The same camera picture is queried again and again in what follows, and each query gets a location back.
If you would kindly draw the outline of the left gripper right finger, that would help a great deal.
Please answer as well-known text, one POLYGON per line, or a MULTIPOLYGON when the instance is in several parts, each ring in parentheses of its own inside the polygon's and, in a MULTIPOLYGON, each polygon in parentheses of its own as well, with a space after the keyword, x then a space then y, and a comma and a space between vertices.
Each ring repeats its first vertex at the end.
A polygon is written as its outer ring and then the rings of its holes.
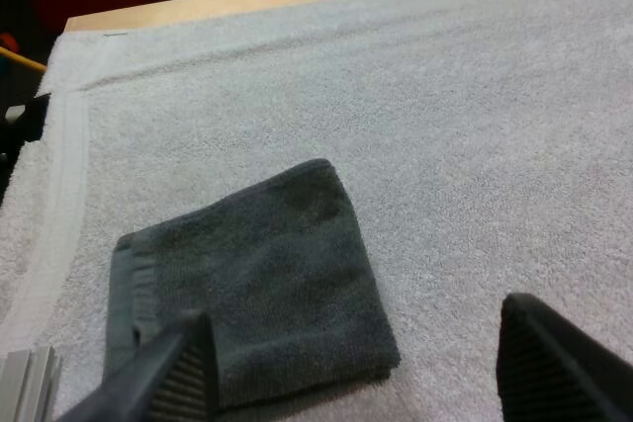
POLYGON ((531 294, 503 300, 496 376, 505 421, 632 419, 632 366, 531 294))

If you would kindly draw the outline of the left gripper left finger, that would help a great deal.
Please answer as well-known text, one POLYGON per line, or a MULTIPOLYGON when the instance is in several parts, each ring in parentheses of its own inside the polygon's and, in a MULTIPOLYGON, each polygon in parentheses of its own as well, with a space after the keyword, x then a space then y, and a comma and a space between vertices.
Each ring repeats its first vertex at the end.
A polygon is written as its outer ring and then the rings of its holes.
POLYGON ((62 421, 213 421, 219 376, 212 324, 188 311, 63 414, 62 421))

